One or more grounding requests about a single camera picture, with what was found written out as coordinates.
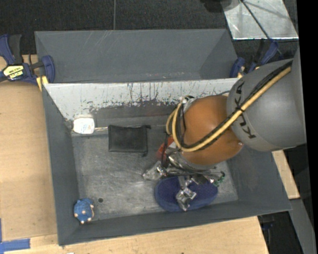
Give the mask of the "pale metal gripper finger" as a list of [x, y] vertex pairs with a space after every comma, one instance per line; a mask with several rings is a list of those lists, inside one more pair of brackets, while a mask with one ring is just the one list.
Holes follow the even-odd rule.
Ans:
[[193, 200], [196, 197], [196, 195], [197, 195], [196, 192], [192, 191], [188, 187], [184, 188], [184, 192], [185, 192], [186, 198], [188, 198], [190, 200]]
[[186, 193], [184, 193], [183, 191], [177, 193], [175, 199], [181, 210], [187, 211], [189, 209], [191, 199]]

